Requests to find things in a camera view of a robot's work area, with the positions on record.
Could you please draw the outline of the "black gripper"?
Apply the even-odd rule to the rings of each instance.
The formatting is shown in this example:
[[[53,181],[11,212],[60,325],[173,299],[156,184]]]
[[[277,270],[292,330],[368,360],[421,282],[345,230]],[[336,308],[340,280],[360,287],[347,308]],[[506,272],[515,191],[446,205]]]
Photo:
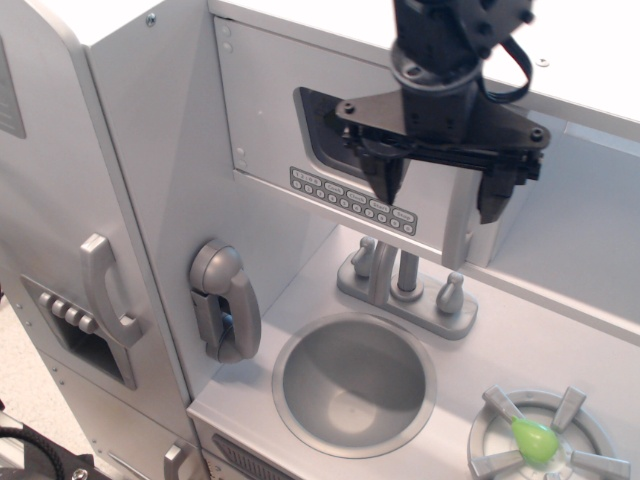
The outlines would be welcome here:
[[[442,97],[401,89],[347,99],[335,115],[383,203],[395,203],[409,160],[483,172],[477,195],[481,224],[500,218],[516,182],[539,178],[550,141],[546,127],[473,87]]]

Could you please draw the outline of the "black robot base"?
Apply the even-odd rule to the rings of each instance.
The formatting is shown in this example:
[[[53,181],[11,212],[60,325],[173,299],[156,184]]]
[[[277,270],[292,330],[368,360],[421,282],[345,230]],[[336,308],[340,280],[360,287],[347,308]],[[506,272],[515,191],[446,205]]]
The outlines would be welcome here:
[[[2,479],[104,479],[92,455],[75,455],[5,412],[1,403]]]

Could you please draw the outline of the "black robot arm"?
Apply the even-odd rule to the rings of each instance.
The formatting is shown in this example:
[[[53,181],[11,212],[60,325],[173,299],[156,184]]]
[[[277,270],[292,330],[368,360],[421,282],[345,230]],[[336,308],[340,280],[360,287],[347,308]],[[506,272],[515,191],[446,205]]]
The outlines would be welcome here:
[[[394,202],[408,160],[481,173],[480,221],[497,221],[513,190],[536,180],[549,131],[511,109],[522,85],[491,92],[483,63],[501,46],[527,81],[533,66],[513,32],[534,19],[529,1],[397,1],[391,70],[400,88],[341,101],[347,148],[376,197]]]

